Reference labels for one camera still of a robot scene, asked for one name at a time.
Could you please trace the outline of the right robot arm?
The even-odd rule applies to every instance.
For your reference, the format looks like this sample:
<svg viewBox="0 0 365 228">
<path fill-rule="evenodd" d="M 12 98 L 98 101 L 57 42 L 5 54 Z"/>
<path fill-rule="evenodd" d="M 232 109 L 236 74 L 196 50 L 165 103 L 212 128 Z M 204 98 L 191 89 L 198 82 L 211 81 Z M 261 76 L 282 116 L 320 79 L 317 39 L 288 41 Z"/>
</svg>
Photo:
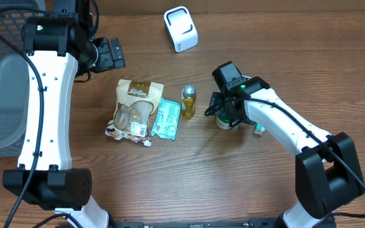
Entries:
<svg viewBox="0 0 365 228">
<path fill-rule="evenodd" d="M 295 160 L 297 202 L 277 219 L 251 219 L 250 227 L 336 227 L 338 209 L 365 194 L 355 144 L 301 117 L 260 77 L 247 77 L 231 61 L 212 76 L 219 88 L 206 116 L 226 118 L 230 127 L 260 124 Z"/>
</svg>

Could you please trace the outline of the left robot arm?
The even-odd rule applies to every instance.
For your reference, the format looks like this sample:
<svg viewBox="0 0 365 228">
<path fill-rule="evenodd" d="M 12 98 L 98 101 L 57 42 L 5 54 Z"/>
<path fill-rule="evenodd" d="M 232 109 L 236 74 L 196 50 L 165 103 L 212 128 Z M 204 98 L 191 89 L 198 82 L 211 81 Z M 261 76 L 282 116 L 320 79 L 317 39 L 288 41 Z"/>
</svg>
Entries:
<svg viewBox="0 0 365 228">
<path fill-rule="evenodd" d="M 3 186 L 18 202 L 37 205 L 73 227 L 115 227 L 92 197 L 92 174 L 73 168 L 69 146 L 72 88 L 79 75 L 125 67 L 118 39 L 96 37 L 94 1 L 56 1 L 51 12 L 35 9 L 22 28 L 19 50 L 29 67 L 25 140 Z"/>
</svg>

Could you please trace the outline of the green lidded jar with tissues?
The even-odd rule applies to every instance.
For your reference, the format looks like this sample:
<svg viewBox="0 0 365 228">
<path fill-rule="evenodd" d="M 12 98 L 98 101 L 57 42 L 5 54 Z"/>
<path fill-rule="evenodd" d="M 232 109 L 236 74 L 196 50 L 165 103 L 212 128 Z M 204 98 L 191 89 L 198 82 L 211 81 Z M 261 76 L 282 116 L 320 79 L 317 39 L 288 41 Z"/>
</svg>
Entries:
<svg viewBox="0 0 365 228">
<path fill-rule="evenodd" d="M 217 115 L 215 117 L 215 122 L 216 122 L 217 126 L 221 129 L 224 129 L 224 130 L 231 129 L 231 126 L 230 126 L 231 120 L 227 117 Z"/>
</svg>

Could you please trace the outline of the yellow liquid bottle silver cap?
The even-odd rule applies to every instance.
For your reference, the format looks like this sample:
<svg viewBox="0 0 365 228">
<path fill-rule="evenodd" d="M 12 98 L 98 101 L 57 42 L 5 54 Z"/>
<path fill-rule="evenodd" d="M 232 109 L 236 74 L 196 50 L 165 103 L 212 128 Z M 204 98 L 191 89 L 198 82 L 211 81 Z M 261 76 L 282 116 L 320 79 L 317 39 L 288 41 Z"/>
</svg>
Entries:
<svg viewBox="0 0 365 228">
<path fill-rule="evenodd" d="M 185 118 L 193 118 L 195 115 L 196 89 L 193 85 L 187 84 L 181 93 L 181 114 Z"/>
</svg>

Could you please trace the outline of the brown snack wrapper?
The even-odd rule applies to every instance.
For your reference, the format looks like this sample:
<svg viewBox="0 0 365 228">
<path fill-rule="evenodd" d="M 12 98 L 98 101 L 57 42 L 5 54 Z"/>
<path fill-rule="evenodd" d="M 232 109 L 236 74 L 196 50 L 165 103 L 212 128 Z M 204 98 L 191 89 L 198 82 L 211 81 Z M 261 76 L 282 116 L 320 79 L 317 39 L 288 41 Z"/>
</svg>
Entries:
<svg viewBox="0 0 365 228">
<path fill-rule="evenodd" d="M 105 134 L 117 141 L 128 139 L 150 147 L 150 116 L 158 108 L 163 88 L 163 84 L 156 82 L 120 79 L 116 88 L 115 112 L 106 126 Z"/>
</svg>

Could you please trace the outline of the small teal tissue pack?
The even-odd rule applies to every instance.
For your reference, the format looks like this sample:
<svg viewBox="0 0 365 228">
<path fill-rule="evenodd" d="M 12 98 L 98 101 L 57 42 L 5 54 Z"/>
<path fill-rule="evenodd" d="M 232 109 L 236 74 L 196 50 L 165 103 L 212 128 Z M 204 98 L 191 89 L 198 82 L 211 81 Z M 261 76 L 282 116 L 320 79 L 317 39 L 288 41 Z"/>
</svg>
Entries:
<svg viewBox="0 0 365 228">
<path fill-rule="evenodd" d="M 257 123 L 254 127 L 253 133 L 258 136 L 263 136 L 264 132 L 265 128 L 261 124 Z"/>
</svg>

